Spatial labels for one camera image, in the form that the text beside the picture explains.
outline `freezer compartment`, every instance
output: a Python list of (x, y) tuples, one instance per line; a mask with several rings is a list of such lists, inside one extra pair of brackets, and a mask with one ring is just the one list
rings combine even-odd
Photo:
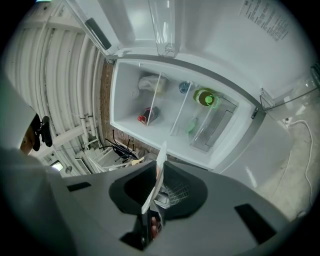
[[(139, 89), (140, 79), (147, 76), (165, 77), (167, 81), (160, 91)], [(182, 93), (179, 85), (186, 82), (190, 85)], [(217, 109), (195, 101), (195, 91), (201, 88), (218, 93), (220, 106)], [(220, 107), (232, 115), (226, 113), (221, 117)], [(158, 114), (154, 120), (143, 124), (138, 117), (147, 108), (151, 112), (156, 108)], [(250, 126), (252, 111), (253, 106), (233, 90), (188, 69), (137, 59), (118, 60), (115, 65), (111, 125), (155, 148), (160, 148), (167, 140), (169, 154), (194, 165), (210, 169), (220, 163)], [(191, 127), (194, 118), (197, 122)]]

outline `refrigerator door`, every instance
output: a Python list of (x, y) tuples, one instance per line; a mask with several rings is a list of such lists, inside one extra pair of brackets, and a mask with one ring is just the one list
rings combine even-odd
[(275, 100), (302, 86), (317, 61), (277, 1), (63, 1), (107, 59), (174, 58), (219, 74), (258, 102), (262, 89)]

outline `label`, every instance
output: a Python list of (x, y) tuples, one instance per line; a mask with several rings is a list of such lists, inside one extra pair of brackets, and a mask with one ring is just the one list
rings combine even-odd
[(276, 42), (288, 34), (289, 23), (271, 1), (245, 0), (239, 15), (257, 24)]

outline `green bottle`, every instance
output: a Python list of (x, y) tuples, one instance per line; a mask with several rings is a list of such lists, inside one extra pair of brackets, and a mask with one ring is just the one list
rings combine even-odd
[(193, 99), (206, 107), (215, 109), (219, 105), (219, 97), (217, 93), (210, 88), (202, 88), (196, 90), (193, 94)]

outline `refrigerator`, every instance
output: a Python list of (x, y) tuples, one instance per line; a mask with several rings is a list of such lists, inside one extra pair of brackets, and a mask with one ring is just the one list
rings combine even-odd
[(318, 96), (318, 59), (280, 2), (63, 1), (114, 64), (113, 127), (251, 188), (289, 156), (283, 119)]

